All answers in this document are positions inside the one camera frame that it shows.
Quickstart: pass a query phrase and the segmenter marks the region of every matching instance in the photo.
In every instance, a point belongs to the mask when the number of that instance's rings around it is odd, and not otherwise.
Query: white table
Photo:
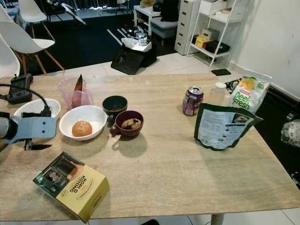
[[[137,25],[137,13],[140,12],[146,16],[148,16],[148,22],[144,22],[146,26],[148,26],[148,35],[151,36],[151,24],[150,21],[153,17],[160,16],[160,12],[153,12],[152,7],[141,8],[141,6],[134,6],[134,17],[135,17],[135,26]]]

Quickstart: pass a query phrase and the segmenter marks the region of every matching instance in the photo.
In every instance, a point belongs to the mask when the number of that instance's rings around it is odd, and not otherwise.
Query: purple soda can
[[[187,116],[198,114],[200,103],[203,101],[204,93],[201,87],[191,86],[188,88],[182,102],[182,112]]]

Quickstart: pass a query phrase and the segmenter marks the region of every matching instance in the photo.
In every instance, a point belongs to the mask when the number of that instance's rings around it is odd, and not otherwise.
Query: yellow box
[[[109,190],[107,178],[69,154],[61,153],[34,180],[87,223]]]
[[[196,43],[195,45],[198,46],[199,48],[203,48],[204,43],[210,42],[213,40],[207,40],[203,37],[201,37],[200,35],[197,37]]]

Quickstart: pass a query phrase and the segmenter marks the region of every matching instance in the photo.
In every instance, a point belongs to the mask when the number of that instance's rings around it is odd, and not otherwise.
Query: plastic bag
[[[286,123],[281,129],[281,141],[300,148],[300,120]]]
[[[255,113],[266,96],[272,77],[248,70],[232,92],[228,106]]]
[[[254,124],[262,121],[242,108],[200,104],[194,138],[205,148],[222,151],[233,148]]]

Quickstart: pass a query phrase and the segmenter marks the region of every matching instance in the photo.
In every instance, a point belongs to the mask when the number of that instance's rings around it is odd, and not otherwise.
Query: table leg
[[[212,214],[210,225],[222,225],[224,220],[224,214]]]
[[[133,15],[135,19],[135,26],[137,26],[137,14],[136,14],[136,9],[133,10]]]
[[[148,35],[151,36],[151,19],[152,19],[152,16],[148,16]]]

